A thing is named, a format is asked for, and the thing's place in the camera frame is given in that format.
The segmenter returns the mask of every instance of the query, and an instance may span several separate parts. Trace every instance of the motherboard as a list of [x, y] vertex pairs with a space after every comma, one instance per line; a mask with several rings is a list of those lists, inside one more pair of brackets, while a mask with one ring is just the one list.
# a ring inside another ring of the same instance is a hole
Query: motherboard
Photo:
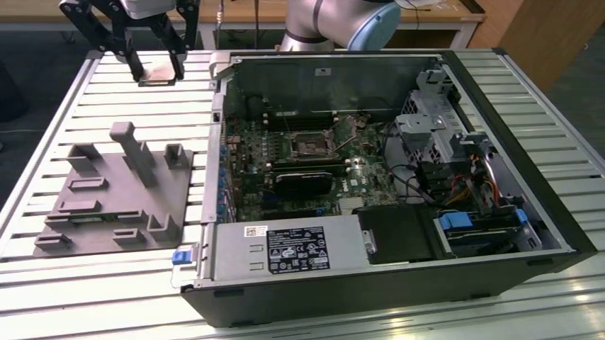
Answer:
[[347, 215], [396, 203], [380, 155], [384, 125], [365, 113], [227, 120], [236, 220]]

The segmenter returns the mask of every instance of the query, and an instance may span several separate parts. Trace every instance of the barcode sticker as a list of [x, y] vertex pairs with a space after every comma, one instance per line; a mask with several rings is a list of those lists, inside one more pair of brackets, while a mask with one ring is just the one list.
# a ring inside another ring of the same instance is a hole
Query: barcode sticker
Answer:
[[248, 225], [244, 228], [244, 237], [267, 236], [265, 225]]

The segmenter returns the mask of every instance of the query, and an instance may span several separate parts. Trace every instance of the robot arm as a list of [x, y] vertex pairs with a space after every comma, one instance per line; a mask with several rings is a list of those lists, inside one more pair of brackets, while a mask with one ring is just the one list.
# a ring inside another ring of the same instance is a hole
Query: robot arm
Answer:
[[[332, 50], [333, 43], [348, 50], [377, 50], [399, 24], [399, 6], [392, 0], [288, 0], [287, 5], [281, 51]], [[112, 21], [110, 31], [92, 7]], [[166, 15], [174, 7], [185, 20], [182, 39]], [[61, 0], [60, 10], [92, 46], [112, 51], [128, 64], [134, 81], [144, 79], [144, 68], [128, 28], [148, 27], [169, 51], [174, 79], [182, 79], [186, 50], [196, 40], [198, 0]]]
[[[98, 22], [92, 7], [112, 21], [112, 31]], [[166, 15], [174, 7], [185, 20], [182, 39]], [[192, 49], [196, 41], [198, 0], [62, 0], [60, 10], [92, 46], [101, 52], [112, 51], [117, 60], [128, 64], [134, 81], [144, 78], [144, 68], [132, 47], [128, 28], [148, 27], [169, 51], [174, 79], [182, 79], [186, 50]]]
[[281, 51], [379, 50], [399, 25], [392, 0], [288, 0]]

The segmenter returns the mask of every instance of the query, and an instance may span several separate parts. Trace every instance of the blue latch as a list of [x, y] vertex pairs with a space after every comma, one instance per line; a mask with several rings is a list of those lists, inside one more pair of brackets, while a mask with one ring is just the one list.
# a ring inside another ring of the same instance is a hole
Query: blue latch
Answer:
[[176, 250], [172, 254], [172, 265], [189, 264], [192, 258], [192, 250]]
[[516, 209], [514, 210], [514, 213], [516, 215], [516, 218], [519, 219], [520, 225], [523, 225], [528, 220], [526, 212], [522, 209]]
[[464, 212], [447, 212], [438, 218], [438, 223], [443, 230], [472, 227], [468, 214]]

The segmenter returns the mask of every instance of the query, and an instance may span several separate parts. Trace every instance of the table leg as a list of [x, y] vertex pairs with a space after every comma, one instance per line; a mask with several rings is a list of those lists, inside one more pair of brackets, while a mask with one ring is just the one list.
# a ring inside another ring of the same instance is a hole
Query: table leg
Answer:
[[460, 29], [455, 33], [454, 40], [451, 41], [450, 48], [452, 50], [464, 49], [468, 46], [470, 39], [472, 38], [476, 23], [463, 23]]
[[201, 46], [204, 50], [216, 50], [215, 26], [213, 24], [200, 23], [198, 35], [201, 36]]

